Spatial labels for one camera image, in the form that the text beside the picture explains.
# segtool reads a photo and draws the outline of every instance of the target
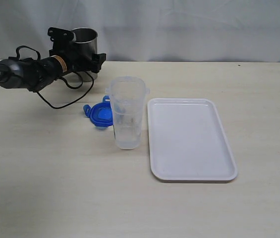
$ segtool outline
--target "orange band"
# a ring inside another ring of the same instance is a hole
[[[62,72],[65,73],[67,71],[67,65],[65,61],[60,56],[52,56],[52,57],[55,58],[60,63]]]

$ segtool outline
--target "white backdrop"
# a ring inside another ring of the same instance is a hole
[[[0,59],[47,56],[51,26],[94,28],[109,60],[280,61],[280,0],[0,0]]]

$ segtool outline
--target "table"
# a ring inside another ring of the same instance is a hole
[[[212,100],[239,175],[225,184],[162,183],[142,144],[120,150],[84,104],[116,76],[142,78],[155,97]],[[60,105],[82,90],[55,82]],[[25,89],[0,88],[0,238],[280,237],[280,63],[106,62],[83,100],[56,111]]]

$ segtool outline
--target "metal cup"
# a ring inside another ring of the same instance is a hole
[[[93,54],[97,53],[97,37],[98,33],[91,28],[75,28],[72,30],[75,33],[76,40],[73,42],[77,49],[89,59]],[[79,72],[85,82],[90,82],[92,79],[85,73]],[[98,74],[88,71],[90,75],[96,79]]]

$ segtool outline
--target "blue lid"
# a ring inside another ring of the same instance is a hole
[[[86,117],[99,127],[108,127],[113,125],[112,110],[110,106],[109,96],[105,95],[102,103],[94,105],[92,108],[89,105],[84,106]]]

